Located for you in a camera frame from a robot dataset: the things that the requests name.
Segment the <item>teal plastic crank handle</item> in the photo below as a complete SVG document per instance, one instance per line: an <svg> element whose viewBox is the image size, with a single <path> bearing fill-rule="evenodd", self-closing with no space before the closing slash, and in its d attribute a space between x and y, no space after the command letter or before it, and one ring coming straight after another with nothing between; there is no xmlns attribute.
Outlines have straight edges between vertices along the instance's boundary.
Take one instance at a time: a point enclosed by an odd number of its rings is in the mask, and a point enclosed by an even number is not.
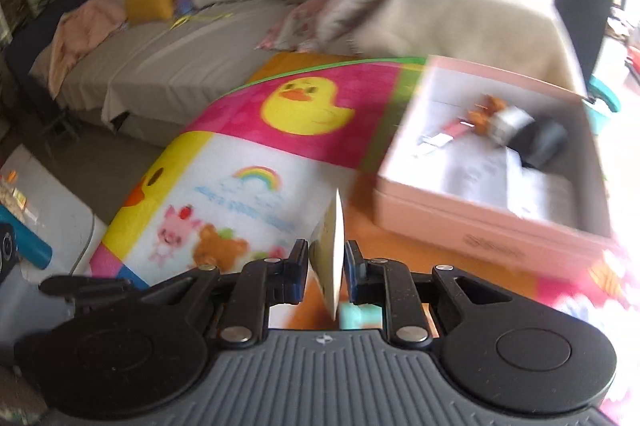
<svg viewBox="0 0 640 426"><path fill-rule="evenodd" d="M379 306L355 305L351 302L341 302L337 311L338 324L341 330L366 330L367 328L382 328L383 313Z"/></svg>

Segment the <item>white cream tube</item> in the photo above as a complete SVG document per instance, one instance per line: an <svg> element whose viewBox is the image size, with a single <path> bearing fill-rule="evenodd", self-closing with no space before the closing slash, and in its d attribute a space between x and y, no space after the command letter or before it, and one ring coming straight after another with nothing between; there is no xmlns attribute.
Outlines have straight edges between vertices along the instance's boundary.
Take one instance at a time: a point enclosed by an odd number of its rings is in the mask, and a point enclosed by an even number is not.
<svg viewBox="0 0 640 426"><path fill-rule="evenodd" d="M310 237L309 263L318 281L326 311L336 318L340 301L345 248L341 193L335 190Z"/></svg>

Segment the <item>brown bear figurine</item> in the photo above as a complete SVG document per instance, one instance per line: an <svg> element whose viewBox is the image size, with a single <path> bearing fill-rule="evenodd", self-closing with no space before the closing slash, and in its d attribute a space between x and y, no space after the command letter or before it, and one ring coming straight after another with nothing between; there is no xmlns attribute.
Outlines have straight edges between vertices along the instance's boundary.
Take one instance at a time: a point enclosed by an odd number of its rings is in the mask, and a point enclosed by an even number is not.
<svg viewBox="0 0 640 426"><path fill-rule="evenodd" d="M480 103L474 105L474 108L466 113L466 120L472 125L476 134L486 136L491 117L503 111L507 106L506 101L501 98L485 96L480 100Z"/></svg>

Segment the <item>white charger box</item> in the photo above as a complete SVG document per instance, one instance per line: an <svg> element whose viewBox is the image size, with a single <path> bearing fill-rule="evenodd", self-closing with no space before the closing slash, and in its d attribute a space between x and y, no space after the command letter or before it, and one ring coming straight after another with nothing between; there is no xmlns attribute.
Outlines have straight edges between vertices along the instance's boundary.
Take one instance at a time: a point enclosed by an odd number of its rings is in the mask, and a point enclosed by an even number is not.
<svg viewBox="0 0 640 426"><path fill-rule="evenodd" d="M507 146L512 138L534 119L517 106L507 106L488 120L488 138L497 146Z"/></svg>

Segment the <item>colourful cartoon play mat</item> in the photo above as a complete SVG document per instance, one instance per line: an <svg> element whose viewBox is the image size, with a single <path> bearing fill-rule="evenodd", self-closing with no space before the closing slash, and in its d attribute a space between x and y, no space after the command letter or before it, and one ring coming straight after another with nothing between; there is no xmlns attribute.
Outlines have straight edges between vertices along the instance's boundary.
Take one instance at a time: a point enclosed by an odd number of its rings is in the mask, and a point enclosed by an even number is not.
<svg viewBox="0 0 640 426"><path fill-rule="evenodd" d="M618 250L580 278L515 269L386 230L373 192L427 62L363 60L302 68L218 99L172 140L130 193L89 261L94 276L137 286L212 262L224 272L284 258L335 190L363 253L413 269L456 264L639 350L639 264Z"/></svg>

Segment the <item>pink cardboard box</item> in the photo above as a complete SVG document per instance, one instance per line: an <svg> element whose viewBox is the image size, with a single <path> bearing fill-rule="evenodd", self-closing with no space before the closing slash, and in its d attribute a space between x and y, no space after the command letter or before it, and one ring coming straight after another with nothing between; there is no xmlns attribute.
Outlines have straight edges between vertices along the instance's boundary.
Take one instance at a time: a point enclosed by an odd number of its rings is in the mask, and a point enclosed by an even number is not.
<svg viewBox="0 0 640 426"><path fill-rule="evenodd" d="M564 280L618 251L582 97L442 56L416 85L373 204L386 230Z"/></svg>

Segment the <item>white storage bin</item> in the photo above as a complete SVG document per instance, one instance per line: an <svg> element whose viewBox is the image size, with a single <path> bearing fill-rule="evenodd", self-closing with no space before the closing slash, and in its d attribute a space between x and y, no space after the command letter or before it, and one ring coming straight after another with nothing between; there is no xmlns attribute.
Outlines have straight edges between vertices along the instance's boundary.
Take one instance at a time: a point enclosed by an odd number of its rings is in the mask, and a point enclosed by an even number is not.
<svg viewBox="0 0 640 426"><path fill-rule="evenodd" d="M50 330L73 306L40 292L50 276L81 274L105 224L24 146L1 166L1 221L14 238L1 245L1 346Z"/></svg>

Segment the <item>beige sofa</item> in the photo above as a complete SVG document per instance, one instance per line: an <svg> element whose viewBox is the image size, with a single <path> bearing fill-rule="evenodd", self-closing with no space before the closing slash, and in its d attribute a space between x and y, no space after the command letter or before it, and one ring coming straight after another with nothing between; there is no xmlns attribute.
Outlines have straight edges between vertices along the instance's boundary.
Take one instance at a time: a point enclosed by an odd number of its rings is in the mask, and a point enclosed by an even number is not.
<svg viewBox="0 0 640 426"><path fill-rule="evenodd" d="M449 56L583 94L555 0L75 0L35 25L25 82L42 110L123 120L162 146L171 128L239 87L273 51Z"/></svg>

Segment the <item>teal plastic basin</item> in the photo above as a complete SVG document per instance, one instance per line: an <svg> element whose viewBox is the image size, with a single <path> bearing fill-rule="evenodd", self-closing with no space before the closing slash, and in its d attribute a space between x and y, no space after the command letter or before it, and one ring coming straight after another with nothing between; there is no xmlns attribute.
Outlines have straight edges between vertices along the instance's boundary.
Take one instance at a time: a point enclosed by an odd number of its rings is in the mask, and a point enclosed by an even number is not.
<svg viewBox="0 0 640 426"><path fill-rule="evenodd" d="M590 77L587 84L587 94L591 102L600 100L606 104L610 112L620 112L620 98L605 82L594 75Z"/></svg>

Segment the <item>yellow cushion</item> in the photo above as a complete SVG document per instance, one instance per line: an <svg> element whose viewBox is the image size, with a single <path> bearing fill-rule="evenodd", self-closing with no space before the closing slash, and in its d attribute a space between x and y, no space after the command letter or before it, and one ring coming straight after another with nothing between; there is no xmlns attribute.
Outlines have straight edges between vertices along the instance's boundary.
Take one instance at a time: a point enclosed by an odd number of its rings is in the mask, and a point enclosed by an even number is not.
<svg viewBox="0 0 640 426"><path fill-rule="evenodd" d="M127 20L131 25L169 21L174 17L174 0L125 0Z"/></svg>

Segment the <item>pink cloth on sofa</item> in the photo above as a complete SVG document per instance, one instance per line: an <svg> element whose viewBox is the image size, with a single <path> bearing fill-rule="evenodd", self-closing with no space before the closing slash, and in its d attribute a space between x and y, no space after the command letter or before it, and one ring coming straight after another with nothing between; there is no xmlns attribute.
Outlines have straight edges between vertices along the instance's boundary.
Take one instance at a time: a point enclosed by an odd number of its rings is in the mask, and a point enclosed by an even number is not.
<svg viewBox="0 0 640 426"><path fill-rule="evenodd" d="M126 19L125 10L109 0L87 0L61 16L51 42L48 90L53 99L75 65L119 30Z"/></svg>

